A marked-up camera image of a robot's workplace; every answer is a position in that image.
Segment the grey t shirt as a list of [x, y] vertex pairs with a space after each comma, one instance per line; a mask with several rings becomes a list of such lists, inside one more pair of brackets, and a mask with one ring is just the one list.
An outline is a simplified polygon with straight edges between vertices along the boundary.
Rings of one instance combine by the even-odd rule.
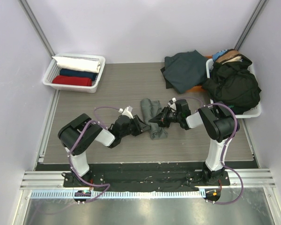
[[168, 133], [163, 127], [160, 127], [157, 123], [149, 122], [150, 119], [157, 116], [162, 111], [162, 106], [159, 100], [150, 100], [144, 98], [140, 102], [140, 107], [143, 115], [144, 122], [150, 126], [150, 138], [151, 140], [164, 139], [168, 137]]

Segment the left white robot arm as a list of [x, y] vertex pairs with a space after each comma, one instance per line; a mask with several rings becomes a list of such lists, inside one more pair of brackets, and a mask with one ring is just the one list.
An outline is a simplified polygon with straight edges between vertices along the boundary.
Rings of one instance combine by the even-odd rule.
[[129, 135], [139, 136], [149, 130], [150, 126], [138, 115], [120, 115], [109, 128], [104, 129], [87, 114], [81, 114], [58, 132], [58, 138], [67, 152], [71, 171], [62, 173], [63, 186], [85, 187], [91, 183], [92, 175], [86, 150], [93, 142], [112, 149], [120, 144], [122, 138]]

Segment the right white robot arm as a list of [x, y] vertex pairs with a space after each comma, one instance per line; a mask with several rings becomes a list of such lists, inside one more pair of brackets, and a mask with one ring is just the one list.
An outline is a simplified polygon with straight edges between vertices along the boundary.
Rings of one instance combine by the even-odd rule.
[[178, 123], [184, 130], [204, 126], [209, 138], [208, 156], [198, 175], [187, 175], [189, 184], [217, 184], [230, 167], [225, 165], [228, 146], [239, 130], [239, 123], [234, 112], [223, 103], [213, 103], [191, 113], [186, 99], [171, 100], [167, 107], [149, 120], [160, 127], [168, 128], [171, 123]]

